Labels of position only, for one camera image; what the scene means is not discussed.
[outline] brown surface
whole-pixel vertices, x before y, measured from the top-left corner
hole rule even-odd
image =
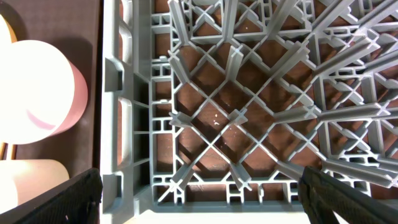
[[[170,50],[170,34],[156,34],[155,35],[155,58],[160,56],[169,57],[168,50]]]
[[[163,193],[166,192],[167,189],[168,189],[168,187],[166,187],[166,186],[157,186],[155,188],[155,190],[157,192],[156,199],[160,198],[163,195]],[[168,193],[162,202],[172,202],[174,199],[173,194],[174,194],[173,192]]]
[[[172,99],[172,83],[157,82],[155,84],[155,100],[171,100]]]
[[[173,136],[171,134],[157,134],[158,145],[156,172],[173,172]]]
[[[55,159],[67,168],[70,177],[99,165],[99,152],[93,148],[98,148],[94,112],[100,13],[99,0],[0,0],[0,14],[13,27],[18,40],[41,40],[58,48],[83,74],[89,94],[86,111],[74,127],[18,146],[16,159]]]
[[[161,104],[155,106],[154,117],[167,117],[172,111],[171,104]]]
[[[169,12],[170,9],[167,1],[168,0],[154,0],[154,13]]]

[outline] white object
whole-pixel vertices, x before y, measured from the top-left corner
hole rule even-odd
[[[0,15],[0,46],[16,41],[17,38],[10,24]]]
[[[66,168],[55,160],[0,161],[0,213],[13,209],[68,179]]]
[[[71,128],[83,115],[83,75],[54,46],[37,40],[0,51],[0,142],[28,144]]]

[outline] pink bowl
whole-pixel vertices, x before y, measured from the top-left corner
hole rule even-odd
[[[70,129],[83,115],[87,85],[54,46],[25,40],[0,52],[0,142],[28,144]]]

